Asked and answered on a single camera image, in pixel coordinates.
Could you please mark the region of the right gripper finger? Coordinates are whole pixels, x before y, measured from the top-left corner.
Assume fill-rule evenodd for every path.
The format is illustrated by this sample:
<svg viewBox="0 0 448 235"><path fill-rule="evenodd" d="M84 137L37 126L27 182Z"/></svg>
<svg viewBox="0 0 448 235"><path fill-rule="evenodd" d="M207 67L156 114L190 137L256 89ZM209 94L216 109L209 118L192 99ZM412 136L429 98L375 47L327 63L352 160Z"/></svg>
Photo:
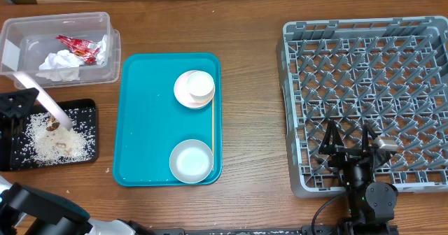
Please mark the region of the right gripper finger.
<svg viewBox="0 0 448 235"><path fill-rule="evenodd" d="M374 129L370 125L370 123L365 123L363 125L363 133L362 133L362 149L365 151L370 151L370 141L371 138L373 141L377 138L377 134Z"/></svg>
<svg viewBox="0 0 448 235"><path fill-rule="evenodd" d="M338 132L337 125L334 120L330 120L327 124L325 135L319 147L318 153L323 155L335 155L344 148L344 143Z"/></svg>

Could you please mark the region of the brown food scrap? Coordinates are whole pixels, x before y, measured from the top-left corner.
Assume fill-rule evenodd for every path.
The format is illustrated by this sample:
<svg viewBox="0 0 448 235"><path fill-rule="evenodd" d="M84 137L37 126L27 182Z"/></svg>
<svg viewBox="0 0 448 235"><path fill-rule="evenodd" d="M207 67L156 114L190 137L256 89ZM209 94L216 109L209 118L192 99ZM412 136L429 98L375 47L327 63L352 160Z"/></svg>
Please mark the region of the brown food scrap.
<svg viewBox="0 0 448 235"><path fill-rule="evenodd" d="M53 115L50 116L50 119L47 123L46 130L47 131L55 131L60 125L60 122L54 118Z"/></svg>

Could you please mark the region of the large pink plate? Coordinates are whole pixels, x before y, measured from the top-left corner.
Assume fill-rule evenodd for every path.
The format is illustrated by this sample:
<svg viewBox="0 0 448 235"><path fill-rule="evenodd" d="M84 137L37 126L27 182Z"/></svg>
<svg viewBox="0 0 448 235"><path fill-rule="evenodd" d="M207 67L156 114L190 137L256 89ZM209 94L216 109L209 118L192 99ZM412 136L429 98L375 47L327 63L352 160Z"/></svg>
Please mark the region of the large pink plate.
<svg viewBox="0 0 448 235"><path fill-rule="evenodd" d="M69 116L62 110L62 108L51 98L51 96L28 74L24 72L15 72L13 74L16 80L19 81L25 88L35 88L38 90L38 102L67 130L73 128L73 122Z"/></svg>

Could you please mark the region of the white napkin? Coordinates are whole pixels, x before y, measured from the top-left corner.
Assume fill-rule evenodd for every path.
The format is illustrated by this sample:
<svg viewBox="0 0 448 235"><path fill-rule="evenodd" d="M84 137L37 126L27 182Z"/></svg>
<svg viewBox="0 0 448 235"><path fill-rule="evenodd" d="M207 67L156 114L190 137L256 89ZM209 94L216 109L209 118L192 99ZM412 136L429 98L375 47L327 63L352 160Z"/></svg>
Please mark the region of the white napkin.
<svg viewBox="0 0 448 235"><path fill-rule="evenodd" d="M60 50L46 57L36 76L54 82L80 80L79 67L82 65L84 61L81 58L69 50Z"/></svg>

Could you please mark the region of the red snack wrapper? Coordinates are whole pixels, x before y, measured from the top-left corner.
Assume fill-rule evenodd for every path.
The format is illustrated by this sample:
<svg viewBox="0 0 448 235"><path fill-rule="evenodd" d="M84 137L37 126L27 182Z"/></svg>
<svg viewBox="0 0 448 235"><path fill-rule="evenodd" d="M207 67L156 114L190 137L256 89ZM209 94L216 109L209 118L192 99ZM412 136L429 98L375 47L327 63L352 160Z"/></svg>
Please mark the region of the red snack wrapper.
<svg viewBox="0 0 448 235"><path fill-rule="evenodd" d="M98 42L63 35L57 36L56 39L65 44L75 56L86 64L102 64L106 59L107 35L104 35Z"/></svg>

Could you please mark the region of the grey bowl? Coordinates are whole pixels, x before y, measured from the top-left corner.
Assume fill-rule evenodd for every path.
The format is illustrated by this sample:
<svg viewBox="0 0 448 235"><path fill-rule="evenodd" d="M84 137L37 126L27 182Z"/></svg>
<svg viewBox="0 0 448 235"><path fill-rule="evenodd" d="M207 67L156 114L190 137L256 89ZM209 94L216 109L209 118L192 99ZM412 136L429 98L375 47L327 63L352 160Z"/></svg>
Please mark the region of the grey bowl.
<svg viewBox="0 0 448 235"><path fill-rule="evenodd" d="M211 148L202 141L188 139L177 144L169 157L172 175L182 183L203 181L214 167Z"/></svg>

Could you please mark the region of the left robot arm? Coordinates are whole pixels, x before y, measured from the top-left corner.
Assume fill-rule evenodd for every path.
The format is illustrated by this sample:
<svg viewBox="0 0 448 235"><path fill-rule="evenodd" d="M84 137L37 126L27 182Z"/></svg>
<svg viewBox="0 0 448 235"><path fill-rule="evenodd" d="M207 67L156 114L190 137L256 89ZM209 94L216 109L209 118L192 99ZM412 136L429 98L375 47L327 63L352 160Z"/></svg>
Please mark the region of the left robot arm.
<svg viewBox="0 0 448 235"><path fill-rule="evenodd" d="M35 88L1 94L1 169L11 160L19 129L31 114L39 92ZM15 226L26 215L35 218L28 234L93 235L149 234L151 229L134 221L94 220L74 202L43 190L1 179L1 233L16 234Z"/></svg>

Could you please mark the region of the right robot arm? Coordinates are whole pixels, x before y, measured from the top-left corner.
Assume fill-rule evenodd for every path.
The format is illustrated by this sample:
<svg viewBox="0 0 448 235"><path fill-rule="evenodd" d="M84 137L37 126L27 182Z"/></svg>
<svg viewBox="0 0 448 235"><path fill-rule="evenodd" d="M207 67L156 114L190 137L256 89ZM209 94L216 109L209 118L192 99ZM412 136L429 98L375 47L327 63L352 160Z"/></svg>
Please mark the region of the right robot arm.
<svg viewBox="0 0 448 235"><path fill-rule="evenodd" d="M384 182L376 182L375 171L398 153L393 138L376 134L364 124L361 146L347 148L331 120L327 124L323 142L318 150L328 155L328 166L336 168L345 191L327 201L314 214L311 221L313 234L397 234L398 228L389 225L394 218L398 189ZM342 218L335 226L316 226L320 212L335 200L345 197L350 216Z"/></svg>

